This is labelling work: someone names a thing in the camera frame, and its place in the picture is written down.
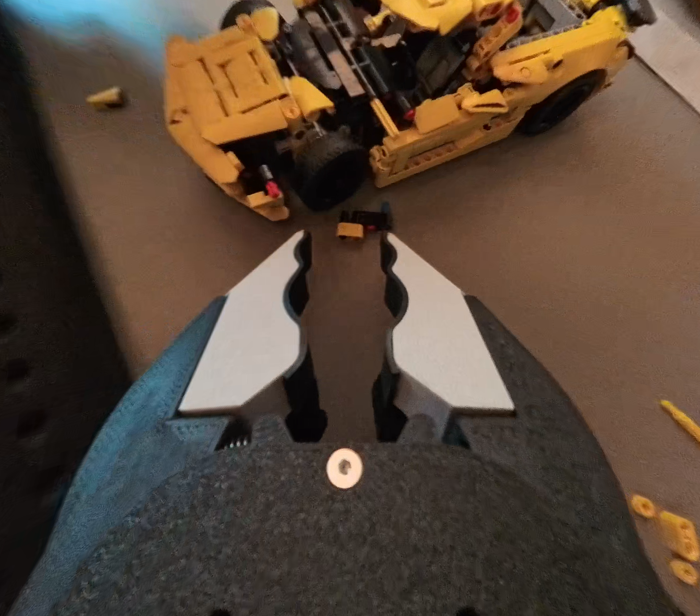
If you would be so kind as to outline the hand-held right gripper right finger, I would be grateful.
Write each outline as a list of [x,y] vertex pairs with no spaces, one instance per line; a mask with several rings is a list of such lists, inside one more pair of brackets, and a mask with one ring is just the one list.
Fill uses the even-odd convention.
[[397,441],[418,416],[439,440],[460,417],[512,417],[515,404],[467,295],[393,233],[381,237],[380,266],[393,323],[373,384],[378,440]]

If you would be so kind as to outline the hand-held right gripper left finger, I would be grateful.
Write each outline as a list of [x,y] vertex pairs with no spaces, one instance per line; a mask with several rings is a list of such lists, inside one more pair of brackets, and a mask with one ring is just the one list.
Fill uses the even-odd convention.
[[302,323],[311,266],[311,234],[300,230],[228,291],[180,416],[226,416],[252,426],[271,414],[295,442],[322,439],[328,415]]

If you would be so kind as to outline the small yellow black pin assembly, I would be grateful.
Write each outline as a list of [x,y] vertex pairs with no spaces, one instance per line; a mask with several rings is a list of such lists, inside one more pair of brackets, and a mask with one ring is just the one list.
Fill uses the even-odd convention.
[[384,201],[378,210],[343,209],[339,214],[336,236],[341,240],[361,241],[367,235],[390,231],[393,215],[390,203]]

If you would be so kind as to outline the yellow toy brick car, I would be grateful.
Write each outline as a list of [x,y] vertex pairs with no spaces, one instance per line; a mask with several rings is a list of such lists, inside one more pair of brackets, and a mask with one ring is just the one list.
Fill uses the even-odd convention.
[[206,178],[271,222],[537,136],[609,86],[649,0],[238,0],[165,46],[167,129]]

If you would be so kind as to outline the thin yellow stick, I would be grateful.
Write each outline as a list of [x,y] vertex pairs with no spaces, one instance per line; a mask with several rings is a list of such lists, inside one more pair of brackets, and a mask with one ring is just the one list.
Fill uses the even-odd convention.
[[689,415],[668,400],[660,400],[660,407],[682,428],[697,444],[700,441],[699,424]]

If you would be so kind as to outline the yellow holed plate piece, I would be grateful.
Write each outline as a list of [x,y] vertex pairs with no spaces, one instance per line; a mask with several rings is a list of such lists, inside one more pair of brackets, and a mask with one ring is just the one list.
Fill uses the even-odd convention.
[[699,537],[693,521],[662,510],[659,514],[662,538],[671,553],[686,562],[699,562]]

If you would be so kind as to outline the small yellow cone piece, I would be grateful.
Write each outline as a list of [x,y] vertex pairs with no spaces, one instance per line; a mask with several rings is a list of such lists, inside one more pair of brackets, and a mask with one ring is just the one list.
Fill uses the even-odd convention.
[[85,98],[86,104],[96,111],[104,112],[121,109],[126,105],[126,95],[119,86],[112,86]]

